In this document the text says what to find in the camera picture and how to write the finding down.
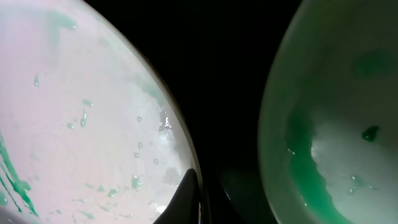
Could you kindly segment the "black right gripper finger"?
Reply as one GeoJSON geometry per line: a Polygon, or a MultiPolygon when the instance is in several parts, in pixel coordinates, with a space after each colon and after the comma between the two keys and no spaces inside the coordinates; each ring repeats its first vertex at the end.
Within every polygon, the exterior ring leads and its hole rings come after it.
{"type": "Polygon", "coordinates": [[[154,224],[198,224],[199,195],[197,173],[189,169],[167,208],[154,224]]]}

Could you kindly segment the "white plate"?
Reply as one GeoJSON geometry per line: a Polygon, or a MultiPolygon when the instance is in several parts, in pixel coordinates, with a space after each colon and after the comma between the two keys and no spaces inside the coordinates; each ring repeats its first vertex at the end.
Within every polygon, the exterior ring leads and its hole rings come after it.
{"type": "Polygon", "coordinates": [[[1,222],[154,223],[201,172],[160,77],[84,1],[1,2],[1,222]]]}

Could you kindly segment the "light green back plate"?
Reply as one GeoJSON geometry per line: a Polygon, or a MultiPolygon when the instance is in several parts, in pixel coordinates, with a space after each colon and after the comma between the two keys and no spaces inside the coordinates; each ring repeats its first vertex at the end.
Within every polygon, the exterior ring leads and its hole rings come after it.
{"type": "Polygon", "coordinates": [[[267,79],[259,168],[277,222],[397,223],[397,0],[303,1],[267,79]]]}

